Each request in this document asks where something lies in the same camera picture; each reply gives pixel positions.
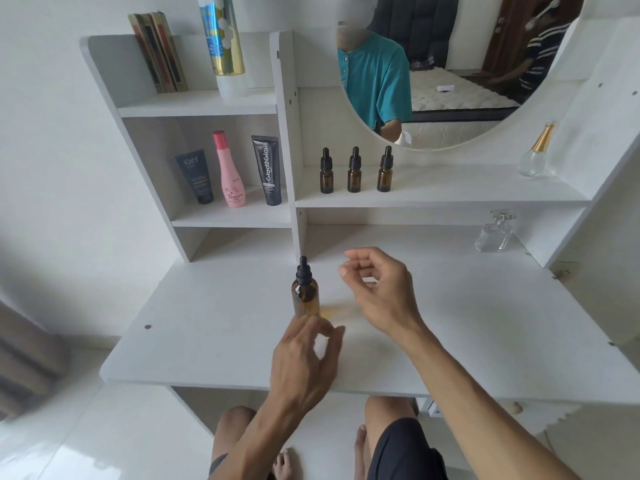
book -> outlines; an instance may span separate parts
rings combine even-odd
[[[169,72],[169,67],[162,53],[162,48],[160,46],[159,38],[156,33],[156,28],[154,27],[154,21],[151,18],[151,14],[136,14],[136,18],[140,21],[140,26],[142,26],[143,33],[149,43],[149,46],[151,47],[151,53],[154,57],[154,60],[156,61],[158,73],[160,74],[160,80],[162,81],[164,90],[168,93],[176,92],[175,85],[173,84],[173,80],[171,78],[171,72]]]
[[[167,23],[166,17],[161,11],[152,13],[151,18],[154,21],[156,33],[160,39],[160,45],[169,71],[171,72],[175,88],[178,92],[187,91],[187,80],[184,78],[180,58],[178,58],[178,51],[175,49],[171,30],[169,30],[169,23]]]
[[[138,46],[140,47],[140,51],[142,52],[142,56],[147,63],[147,67],[149,68],[149,73],[151,74],[151,79],[154,81],[154,84],[156,86],[156,91],[158,92],[158,94],[165,93],[166,91],[164,90],[164,86],[162,84],[162,81],[160,81],[160,76],[158,75],[158,67],[151,54],[151,47],[149,46],[147,39],[142,32],[140,22],[135,15],[130,14],[129,23],[131,24],[134,35],[136,36],[136,40],[138,42]]]

striped shirt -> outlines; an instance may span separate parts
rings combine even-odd
[[[524,59],[533,59],[533,63],[520,78],[520,85],[526,92],[535,91],[546,78],[569,25],[571,23],[548,28],[529,42]]]

foot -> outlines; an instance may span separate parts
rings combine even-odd
[[[356,456],[354,480],[364,480],[364,442],[367,440],[367,427],[363,424],[356,433],[356,443],[353,445]]]
[[[273,462],[273,474],[276,480],[292,480],[291,455],[288,448],[281,452]]]

red bottle cap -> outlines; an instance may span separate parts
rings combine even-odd
[[[226,150],[229,147],[227,135],[224,131],[213,131],[213,141],[219,150]]]

shorts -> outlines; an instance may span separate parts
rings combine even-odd
[[[224,460],[227,457],[227,455],[228,453],[224,453],[224,455],[220,455],[215,460],[213,460],[213,463],[209,468],[209,476],[213,475],[213,471],[220,466],[220,463],[222,463],[222,460]],[[276,477],[273,475],[272,472],[269,472],[269,474],[267,475],[267,480],[276,480]]]
[[[391,423],[376,444],[367,480],[447,480],[444,460],[417,419]]]

